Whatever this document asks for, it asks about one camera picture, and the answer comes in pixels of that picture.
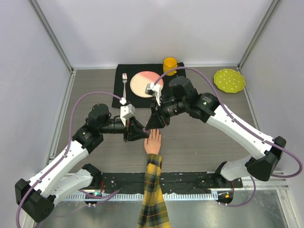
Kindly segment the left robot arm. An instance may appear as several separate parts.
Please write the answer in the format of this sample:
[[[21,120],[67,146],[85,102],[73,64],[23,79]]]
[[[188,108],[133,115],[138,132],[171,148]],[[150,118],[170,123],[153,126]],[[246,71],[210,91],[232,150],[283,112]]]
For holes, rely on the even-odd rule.
[[[15,184],[18,211],[25,211],[36,223],[45,220],[65,197],[85,187],[97,189],[101,172],[87,164],[69,178],[64,176],[78,162],[87,157],[103,140],[104,134],[122,134],[126,142],[148,138],[150,132],[136,120],[135,108],[121,107],[120,115],[111,117],[105,104],[96,104],[85,124],[69,140],[65,149],[30,180],[20,179]]]

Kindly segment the purple nail polish bottle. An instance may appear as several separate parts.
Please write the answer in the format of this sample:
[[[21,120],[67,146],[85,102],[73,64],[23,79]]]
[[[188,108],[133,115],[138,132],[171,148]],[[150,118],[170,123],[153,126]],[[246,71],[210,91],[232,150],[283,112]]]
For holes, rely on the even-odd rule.
[[[145,133],[148,133],[148,134],[151,133],[151,130],[147,130],[147,129],[145,129],[145,128],[143,128],[143,131],[144,131]]]

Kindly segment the mannequin hand with painted nails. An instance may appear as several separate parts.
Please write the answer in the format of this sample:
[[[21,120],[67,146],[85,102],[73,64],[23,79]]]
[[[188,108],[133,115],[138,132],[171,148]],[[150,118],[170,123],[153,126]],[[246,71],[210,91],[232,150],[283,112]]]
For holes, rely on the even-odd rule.
[[[149,138],[144,140],[145,152],[158,155],[161,149],[162,137],[158,129],[152,129]]]

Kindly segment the yellow plaid sleeve forearm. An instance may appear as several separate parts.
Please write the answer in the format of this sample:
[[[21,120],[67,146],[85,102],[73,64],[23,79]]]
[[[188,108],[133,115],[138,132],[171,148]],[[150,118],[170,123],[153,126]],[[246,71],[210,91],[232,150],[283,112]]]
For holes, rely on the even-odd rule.
[[[171,224],[160,186],[162,157],[147,155],[147,170],[144,176],[144,196],[138,228],[170,228]]]

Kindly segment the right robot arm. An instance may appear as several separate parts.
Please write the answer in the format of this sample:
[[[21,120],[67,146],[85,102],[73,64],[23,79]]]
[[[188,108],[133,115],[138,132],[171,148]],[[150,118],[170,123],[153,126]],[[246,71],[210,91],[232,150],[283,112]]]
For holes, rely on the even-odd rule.
[[[217,186],[224,188],[231,181],[246,176],[260,181],[270,179],[286,145],[284,138],[273,138],[255,129],[221,105],[213,94],[199,94],[191,81],[183,76],[171,80],[169,88],[172,97],[161,95],[159,85],[147,85],[145,93],[154,97],[147,130],[164,128],[170,124],[172,116],[188,113],[190,117],[221,130],[249,152],[249,156],[243,159],[224,161],[219,165],[214,176]]]

